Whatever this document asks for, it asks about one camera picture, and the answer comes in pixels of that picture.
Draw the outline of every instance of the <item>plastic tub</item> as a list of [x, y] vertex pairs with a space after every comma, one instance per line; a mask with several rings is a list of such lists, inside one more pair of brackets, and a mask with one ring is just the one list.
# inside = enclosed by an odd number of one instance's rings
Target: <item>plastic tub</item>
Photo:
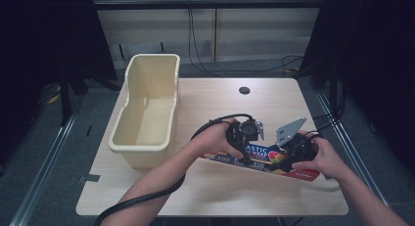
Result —
[[110, 148], [132, 167], [152, 168], [174, 146], [180, 58], [173, 54], [134, 56], [125, 72], [126, 102], [116, 119]]

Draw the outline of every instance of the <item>right hand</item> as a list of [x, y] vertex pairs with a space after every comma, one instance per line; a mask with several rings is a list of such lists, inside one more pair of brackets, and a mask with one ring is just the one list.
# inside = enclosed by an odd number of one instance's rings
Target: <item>right hand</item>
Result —
[[315, 159], [293, 163], [293, 168], [314, 169], [335, 179], [341, 178], [343, 176], [342, 173], [348, 167], [336, 153], [332, 144], [328, 140], [320, 137], [312, 139], [312, 143], [317, 150]]

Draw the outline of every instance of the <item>wooden table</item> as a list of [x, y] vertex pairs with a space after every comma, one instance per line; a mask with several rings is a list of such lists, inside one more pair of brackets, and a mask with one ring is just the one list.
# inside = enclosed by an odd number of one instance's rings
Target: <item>wooden table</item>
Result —
[[[240, 87], [249, 87], [243, 95]], [[281, 78], [180, 78], [179, 110], [175, 151], [209, 119], [231, 113], [248, 113], [264, 123], [265, 141], [275, 143], [276, 128], [306, 117], [303, 130], [315, 126], [297, 82]], [[108, 145], [120, 108], [125, 103], [121, 90], [99, 147], [76, 212], [98, 215], [117, 203], [146, 170], [131, 168]], [[183, 186], [173, 193], [159, 216], [311, 216], [344, 215], [348, 207], [339, 187], [320, 175], [313, 182], [232, 166], [199, 158], [189, 168]]]

